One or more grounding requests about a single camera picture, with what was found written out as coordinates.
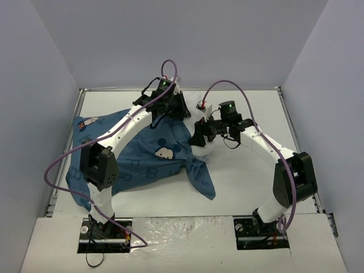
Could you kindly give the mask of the blue cartoon print pillowcase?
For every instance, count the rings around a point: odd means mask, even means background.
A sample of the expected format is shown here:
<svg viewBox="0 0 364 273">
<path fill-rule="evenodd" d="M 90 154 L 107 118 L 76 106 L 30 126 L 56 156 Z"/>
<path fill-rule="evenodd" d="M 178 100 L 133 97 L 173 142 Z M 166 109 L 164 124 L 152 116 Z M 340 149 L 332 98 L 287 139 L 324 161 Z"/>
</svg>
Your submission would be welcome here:
<svg viewBox="0 0 364 273">
<path fill-rule="evenodd" d="M 94 139 L 111 129 L 129 109 L 99 117 L 81 117 L 73 120 L 73 145 L 87 138 Z M 155 129 L 149 126 L 137 134 L 120 153 L 117 164 L 119 176 L 112 186 L 112 195 L 145 186 L 172 176 L 182 168 L 196 190 L 213 200 L 216 191 L 206 165 L 205 155 L 212 152 L 214 143 L 205 147 L 190 146 L 191 134 L 184 121 L 168 117 Z M 90 196 L 80 167 L 80 150 L 72 153 L 71 165 L 65 180 L 70 190 Z"/>
</svg>

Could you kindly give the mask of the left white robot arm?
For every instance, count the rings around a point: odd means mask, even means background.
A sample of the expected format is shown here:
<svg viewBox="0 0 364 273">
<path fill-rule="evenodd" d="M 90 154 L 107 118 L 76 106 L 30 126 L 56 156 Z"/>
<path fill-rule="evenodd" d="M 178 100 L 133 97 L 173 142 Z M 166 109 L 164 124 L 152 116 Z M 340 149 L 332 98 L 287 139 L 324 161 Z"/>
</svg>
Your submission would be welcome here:
<svg viewBox="0 0 364 273">
<path fill-rule="evenodd" d="M 95 140 L 85 140 L 86 146 L 81 149 L 80 171 L 88 185 L 92 206 L 89 219 L 102 238 L 114 233 L 111 190 L 119 176 L 117 158 L 121 151 L 158 117 L 184 119 L 191 116 L 176 77 L 157 79 L 158 87 L 151 95 L 143 91 L 124 117 Z"/>
</svg>

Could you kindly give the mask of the white pillow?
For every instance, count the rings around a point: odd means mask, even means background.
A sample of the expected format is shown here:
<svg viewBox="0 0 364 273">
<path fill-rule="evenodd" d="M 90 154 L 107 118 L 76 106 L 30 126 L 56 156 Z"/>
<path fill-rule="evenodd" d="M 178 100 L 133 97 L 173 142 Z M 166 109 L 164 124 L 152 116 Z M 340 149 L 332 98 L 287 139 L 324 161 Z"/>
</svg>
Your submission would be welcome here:
<svg viewBox="0 0 364 273">
<path fill-rule="evenodd" d="M 201 92 L 187 91 L 183 92 L 183 96 L 187 110 L 191 114 L 189 118 L 184 118 L 183 120 L 185 127 L 191 135 L 188 143 L 192 147 L 193 155 L 202 159 L 216 147 L 216 141 L 209 141 L 208 137 L 204 134 L 206 122 L 212 114 L 213 105 L 206 101 L 204 110 L 198 108 L 202 104 L 203 95 Z"/>
</svg>

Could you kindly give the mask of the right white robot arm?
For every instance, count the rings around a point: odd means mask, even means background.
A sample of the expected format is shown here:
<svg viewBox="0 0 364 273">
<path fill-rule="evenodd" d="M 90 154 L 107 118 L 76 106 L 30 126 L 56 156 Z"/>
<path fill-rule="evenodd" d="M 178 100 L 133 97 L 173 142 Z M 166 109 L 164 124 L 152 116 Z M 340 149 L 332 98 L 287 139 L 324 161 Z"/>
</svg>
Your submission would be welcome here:
<svg viewBox="0 0 364 273">
<path fill-rule="evenodd" d="M 202 117 L 195 122 L 191 145 L 204 147 L 219 135 L 249 148 L 274 168 L 272 197 L 253 211 L 252 227 L 260 235 L 267 234 L 273 228 L 285 233 L 289 221 L 283 218 L 284 213 L 287 210 L 294 212 L 298 202 L 317 193 L 311 156 L 284 147 L 263 133 L 252 119 L 243 119 L 234 101 L 219 104 L 219 119 L 214 119 L 211 106 L 205 106 L 202 102 L 197 103 L 196 109 Z"/>
</svg>

